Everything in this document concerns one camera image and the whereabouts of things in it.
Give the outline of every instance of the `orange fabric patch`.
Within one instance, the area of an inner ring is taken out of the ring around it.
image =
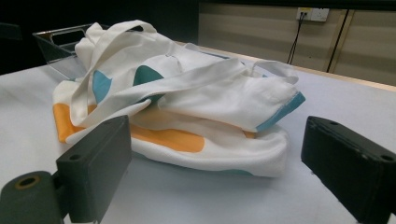
[[[89,105],[89,106],[88,106],[88,114],[91,114],[91,112],[92,112],[94,109],[96,109],[97,106],[98,106],[98,105]]]
[[[246,138],[254,139],[256,137],[255,133],[245,132],[245,131],[243,131],[243,132],[244,132]]]
[[[65,143],[66,138],[77,133],[84,128],[76,127],[70,120],[70,108],[65,104],[55,104],[52,108],[55,117],[56,129],[58,130],[58,139],[60,142]]]
[[[167,129],[154,131],[131,124],[131,136],[139,140],[172,148],[175,151],[200,152],[205,139],[197,134],[181,130]]]

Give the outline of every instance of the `white strap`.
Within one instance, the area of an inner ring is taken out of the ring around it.
[[[152,95],[202,87],[247,71],[248,69],[237,59],[228,59],[190,70],[176,77],[133,86],[106,98],[88,117],[72,117],[72,123],[75,126],[89,127],[125,106],[133,105]]]
[[[143,21],[125,21],[117,23],[101,36],[96,43],[95,49],[92,53],[91,67],[85,77],[82,79],[81,84],[73,93],[70,104],[70,119],[78,120],[78,118],[86,118],[88,116],[88,87],[90,82],[91,72],[95,69],[97,62],[100,60],[107,47],[121,34],[131,30],[137,26],[141,26],[148,34],[157,34],[157,31],[149,23]]]
[[[91,61],[91,72],[97,62],[102,57],[103,53],[106,51],[107,47],[113,43],[113,41],[120,36],[121,34],[131,30],[137,26],[141,26],[143,31],[147,34],[157,34],[157,31],[151,24],[146,23],[144,21],[125,21],[117,23],[110,28],[100,37],[99,41],[97,42],[95,49],[92,54],[92,61]]]
[[[259,66],[267,70],[268,72],[285,78],[286,82],[290,84],[295,84],[298,81],[298,77],[294,72],[294,67],[277,61],[268,61],[268,60],[258,60],[255,62],[251,68],[251,72],[254,72],[254,67]]]

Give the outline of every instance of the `clear plastic container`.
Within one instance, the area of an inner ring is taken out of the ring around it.
[[[86,69],[76,55],[75,45],[91,24],[33,33],[47,64],[67,79],[83,77]]]

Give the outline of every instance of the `teal fabric patch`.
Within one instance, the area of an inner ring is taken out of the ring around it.
[[[294,95],[293,98],[291,98],[291,100],[287,104],[283,105],[280,109],[278,109],[276,111],[276,113],[271,118],[269,118],[267,121],[265,121],[261,125],[257,126],[256,130],[258,132],[261,132],[261,131],[273,126],[280,119],[282,119],[283,117],[288,115],[291,111],[293,111],[297,107],[299,107],[300,104],[302,104],[304,101],[305,101],[305,97],[303,96],[302,93],[298,92],[296,95]]]
[[[163,76],[161,76],[161,74],[155,71],[154,69],[145,65],[141,65],[136,69],[136,73],[134,75],[134,86],[138,86],[162,78]],[[163,94],[152,95],[145,99],[142,99],[139,102],[143,102],[147,99],[150,99],[151,102],[157,102],[158,100],[160,100],[161,97],[163,97]]]
[[[92,90],[95,95],[96,103],[99,104],[105,99],[110,90],[111,78],[105,76],[105,74],[98,70],[93,72],[92,78]]]

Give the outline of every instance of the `black block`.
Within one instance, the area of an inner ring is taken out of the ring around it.
[[[57,161],[72,222],[101,221],[132,159],[128,117],[107,120]]]
[[[2,189],[0,223],[64,223],[50,173],[20,175]]]
[[[394,153],[337,122],[309,117],[301,158],[360,223],[387,223],[395,213]]]

